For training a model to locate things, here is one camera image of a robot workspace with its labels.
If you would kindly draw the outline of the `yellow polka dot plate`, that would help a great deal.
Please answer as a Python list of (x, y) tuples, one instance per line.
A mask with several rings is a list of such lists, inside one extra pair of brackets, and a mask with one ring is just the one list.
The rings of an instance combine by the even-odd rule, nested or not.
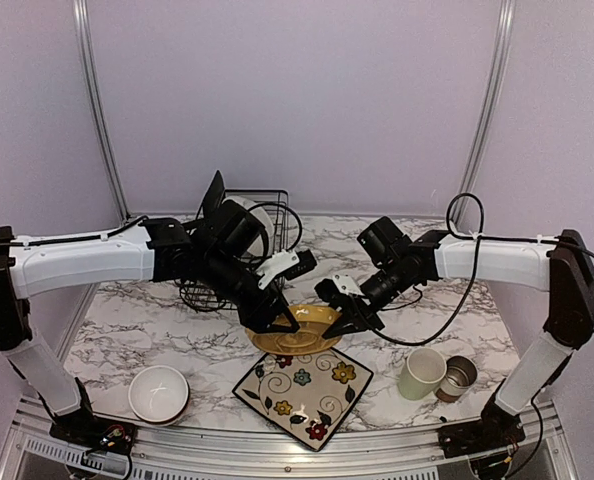
[(336, 345), (341, 338), (325, 339), (323, 334), (340, 317), (340, 313), (327, 306), (298, 304), (290, 311), (299, 324), (295, 333), (258, 334), (247, 329), (246, 335), (259, 350), (274, 355), (310, 355), (323, 352)]

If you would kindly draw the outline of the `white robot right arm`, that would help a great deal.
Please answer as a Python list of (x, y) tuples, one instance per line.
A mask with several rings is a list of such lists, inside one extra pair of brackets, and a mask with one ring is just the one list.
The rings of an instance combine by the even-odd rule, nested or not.
[(430, 230), (416, 240), (376, 227), (358, 241), (377, 271), (361, 284), (348, 276), (326, 278), (315, 291), (340, 317), (325, 332), (334, 338), (383, 329), (378, 313), (409, 288), (448, 279), (517, 284), (549, 294), (547, 319), (538, 338), (478, 419), (472, 438), (492, 448), (511, 431), (511, 419), (565, 368), (574, 351), (594, 334), (594, 266), (575, 230), (537, 239), (492, 238)]

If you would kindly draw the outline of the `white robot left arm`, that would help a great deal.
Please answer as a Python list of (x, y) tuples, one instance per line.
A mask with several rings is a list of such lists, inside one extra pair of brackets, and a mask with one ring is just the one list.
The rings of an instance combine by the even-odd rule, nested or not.
[(13, 235), (0, 227), (0, 352), (45, 402), (56, 422), (83, 445), (102, 438), (80, 381), (29, 324), (31, 297), (52, 290), (112, 281), (197, 280), (233, 303), (240, 323), (256, 333), (276, 333), (288, 304), (275, 286), (300, 262), (290, 248), (254, 267), (242, 256), (254, 234), (217, 233), (172, 218), (141, 219), (115, 231), (74, 237)]

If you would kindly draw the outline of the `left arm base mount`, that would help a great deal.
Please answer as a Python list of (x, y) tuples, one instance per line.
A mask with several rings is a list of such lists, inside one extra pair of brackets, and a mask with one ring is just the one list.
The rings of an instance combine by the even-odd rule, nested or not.
[(135, 441), (137, 426), (126, 421), (98, 416), (83, 384), (76, 379), (80, 394), (79, 408), (58, 415), (47, 409), (52, 420), (50, 435), (87, 448), (89, 453), (110, 452), (129, 455)]

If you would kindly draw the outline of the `black square floral plate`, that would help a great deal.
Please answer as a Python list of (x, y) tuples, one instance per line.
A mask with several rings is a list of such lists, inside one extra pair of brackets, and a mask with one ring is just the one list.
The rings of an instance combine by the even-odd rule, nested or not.
[(225, 197), (225, 185), (223, 175), (220, 170), (215, 172), (213, 179), (206, 191), (198, 212), (196, 214), (197, 219), (206, 219), (210, 218), (213, 213), (218, 209), (221, 205), (223, 199)]

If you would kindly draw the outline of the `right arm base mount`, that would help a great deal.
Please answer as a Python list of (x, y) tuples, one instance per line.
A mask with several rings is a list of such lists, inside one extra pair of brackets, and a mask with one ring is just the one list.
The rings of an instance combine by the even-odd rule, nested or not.
[(439, 428), (438, 441), (446, 458), (477, 454), (524, 441), (520, 423), (519, 415), (507, 413), (491, 398), (477, 420)]

